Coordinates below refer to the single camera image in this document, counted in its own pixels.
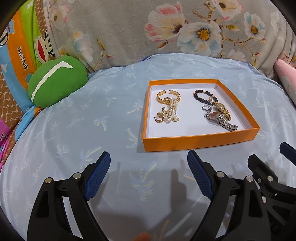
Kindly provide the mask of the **silver metal wristwatch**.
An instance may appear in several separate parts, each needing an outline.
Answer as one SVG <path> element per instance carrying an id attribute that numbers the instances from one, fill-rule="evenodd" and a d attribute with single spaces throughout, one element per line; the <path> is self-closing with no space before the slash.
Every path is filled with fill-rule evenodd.
<path id="1" fill-rule="evenodd" d="M 204 117 L 219 126 L 223 127 L 224 129 L 228 130 L 229 132 L 234 132 L 238 129 L 238 126 L 232 125 L 229 122 L 227 122 L 225 115 L 220 111 L 214 111 L 214 112 L 207 112 Z"/>

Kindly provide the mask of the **pearl hair clip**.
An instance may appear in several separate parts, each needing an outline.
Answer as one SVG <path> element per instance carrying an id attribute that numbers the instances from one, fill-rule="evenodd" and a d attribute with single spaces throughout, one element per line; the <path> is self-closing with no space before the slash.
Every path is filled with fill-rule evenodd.
<path id="1" fill-rule="evenodd" d="M 163 108 L 163 116 L 164 122 L 170 123 L 171 121 L 177 122 L 179 121 L 179 117 L 177 116 L 177 107 L 178 101 L 175 98 L 170 98 L 170 103 L 168 104 L 168 108 Z"/>

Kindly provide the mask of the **gold metal wristwatch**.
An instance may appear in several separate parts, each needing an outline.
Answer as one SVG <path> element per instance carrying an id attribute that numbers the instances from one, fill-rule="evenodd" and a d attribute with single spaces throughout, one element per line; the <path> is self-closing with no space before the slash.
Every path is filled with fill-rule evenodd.
<path id="1" fill-rule="evenodd" d="M 230 115 L 228 109 L 225 107 L 224 104 L 222 104 L 222 103 L 220 103 L 220 102 L 216 102 L 216 103 L 215 103 L 215 109 L 216 109 L 217 111 L 222 112 L 222 114 L 225 115 L 225 119 L 226 119 L 227 121 L 231 121 L 231 120 L 232 120 L 232 117 L 231 117 L 231 115 Z"/>

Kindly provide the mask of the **light blue palm bedsheet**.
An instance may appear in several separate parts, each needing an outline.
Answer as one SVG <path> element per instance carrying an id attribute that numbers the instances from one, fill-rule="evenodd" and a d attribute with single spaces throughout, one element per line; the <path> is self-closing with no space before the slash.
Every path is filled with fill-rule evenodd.
<path id="1" fill-rule="evenodd" d="M 45 178 L 67 179 L 107 151 L 111 166 L 89 202 L 106 236 L 131 240 L 148 232 L 153 240 L 189 240 L 209 200 L 189 170 L 187 152 L 147 153 L 142 142 L 149 82 L 185 78 L 220 80 L 260 126 L 250 142 L 199 149 L 202 160 L 241 179 L 256 154 L 280 183 L 295 186 L 295 166 L 279 151 L 282 142 L 295 145 L 295 106 L 279 84 L 240 61 L 154 55 L 91 74 L 83 88 L 42 111 L 22 133 L 1 171 L 1 207 L 20 236 L 27 236 Z"/>

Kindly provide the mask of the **orange cardboard box tray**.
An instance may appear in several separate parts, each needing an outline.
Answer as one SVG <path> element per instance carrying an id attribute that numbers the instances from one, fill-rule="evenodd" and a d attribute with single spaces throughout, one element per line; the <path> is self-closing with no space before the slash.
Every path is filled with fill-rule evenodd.
<path id="1" fill-rule="evenodd" d="M 232 117 L 231 124 L 238 129 L 230 132 L 204 115 L 203 104 L 193 97 L 195 90 L 204 90 L 214 94 L 225 105 Z M 166 91 L 164 97 L 173 97 L 169 93 L 175 90 L 181 95 L 178 102 L 179 121 L 157 123 L 156 115 L 163 104 L 156 100 L 160 91 Z M 145 103 L 142 140 L 147 152 L 189 150 L 217 147 L 253 140 L 260 126 L 242 104 L 242 102 L 217 79 L 167 79 L 150 81 Z"/>

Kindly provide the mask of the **grey floral blanket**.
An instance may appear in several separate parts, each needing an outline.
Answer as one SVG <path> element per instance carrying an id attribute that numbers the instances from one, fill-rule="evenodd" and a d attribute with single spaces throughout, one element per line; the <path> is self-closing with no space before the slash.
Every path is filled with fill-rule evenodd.
<path id="1" fill-rule="evenodd" d="M 161 53 L 248 62 L 268 77 L 295 66 L 295 34 L 270 1 L 43 1 L 57 57 L 89 72 Z"/>

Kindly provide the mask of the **colourful cartoon monkey blanket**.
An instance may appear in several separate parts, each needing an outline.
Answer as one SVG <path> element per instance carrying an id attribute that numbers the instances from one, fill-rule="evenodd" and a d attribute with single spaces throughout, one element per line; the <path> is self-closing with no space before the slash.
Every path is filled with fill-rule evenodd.
<path id="1" fill-rule="evenodd" d="M 45 9 L 47 1 L 26 1 L 1 35 L 1 165 L 42 110 L 28 96 L 35 71 L 55 59 Z"/>

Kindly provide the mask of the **gold hoop earring pair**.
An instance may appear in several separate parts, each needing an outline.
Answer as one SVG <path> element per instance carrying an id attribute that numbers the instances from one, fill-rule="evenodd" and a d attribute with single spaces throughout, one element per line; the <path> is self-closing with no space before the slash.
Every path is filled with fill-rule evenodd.
<path id="1" fill-rule="evenodd" d="M 169 97 L 165 97 L 165 98 L 164 98 L 164 101 L 167 102 L 167 103 L 169 103 L 170 100 L 171 100 L 171 99 L 170 99 Z"/>

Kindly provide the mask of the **pink cartoon pillow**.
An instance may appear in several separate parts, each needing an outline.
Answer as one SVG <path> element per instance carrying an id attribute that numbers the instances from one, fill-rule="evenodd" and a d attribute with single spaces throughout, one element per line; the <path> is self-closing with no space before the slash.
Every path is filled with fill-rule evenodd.
<path id="1" fill-rule="evenodd" d="M 287 64 L 285 61 L 277 59 L 274 69 L 286 90 L 288 96 L 296 104 L 296 73 L 295 68 Z"/>

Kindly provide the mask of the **green plush cushion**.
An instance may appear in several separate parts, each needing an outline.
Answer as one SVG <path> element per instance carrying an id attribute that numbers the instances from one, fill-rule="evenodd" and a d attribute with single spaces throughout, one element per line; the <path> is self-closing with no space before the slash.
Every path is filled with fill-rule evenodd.
<path id="1" fill-rule="evenodd" d="M 50 107 L 77 91 L 88 82 L 88 74 L 80 60 L 65 55 L 51 60 L 31 76 L 28 96 L 40 108 Z"/>

